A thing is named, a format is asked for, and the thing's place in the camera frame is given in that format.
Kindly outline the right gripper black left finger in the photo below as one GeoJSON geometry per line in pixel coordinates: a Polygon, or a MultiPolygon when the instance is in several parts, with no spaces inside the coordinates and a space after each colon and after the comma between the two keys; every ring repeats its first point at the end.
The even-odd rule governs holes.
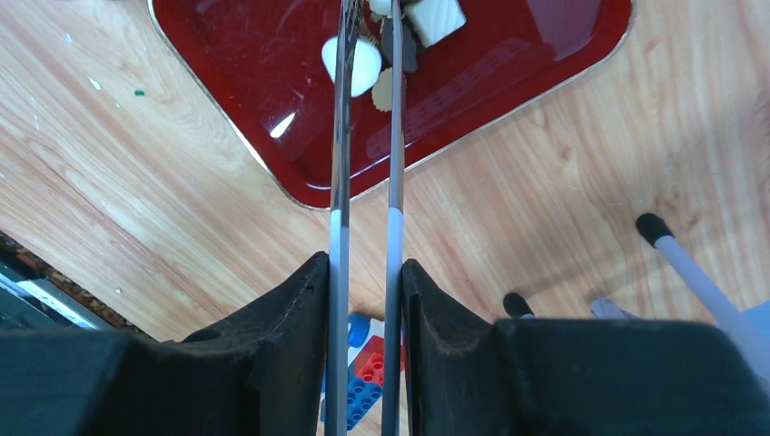
{"type": "Polygon", "coordinates": [[[329,257],[179,341],[111,329],[1,333],[4,435],[312,435],[329,257]]]}

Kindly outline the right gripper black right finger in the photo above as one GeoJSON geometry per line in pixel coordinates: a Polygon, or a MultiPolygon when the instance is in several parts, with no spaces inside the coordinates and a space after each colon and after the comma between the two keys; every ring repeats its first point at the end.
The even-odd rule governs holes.
{"type": "Polygon", "coordinates": [[[486,322],[401,268],[413,435],[766,435],[769,399],[698,322],[486,322]]]}

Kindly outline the metal tongs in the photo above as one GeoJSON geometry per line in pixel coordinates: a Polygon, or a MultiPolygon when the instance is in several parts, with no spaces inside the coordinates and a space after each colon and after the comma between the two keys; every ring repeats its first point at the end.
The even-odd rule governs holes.
{"type": "MultiPolygon", "coordinates": [[[[350,100],[361,1],[341,1],[335,52],[325,435],[347,434],[350,286],[350,100]]],[[[400,321],[386,322],[381,435],[400,435],[400,321]]]]}

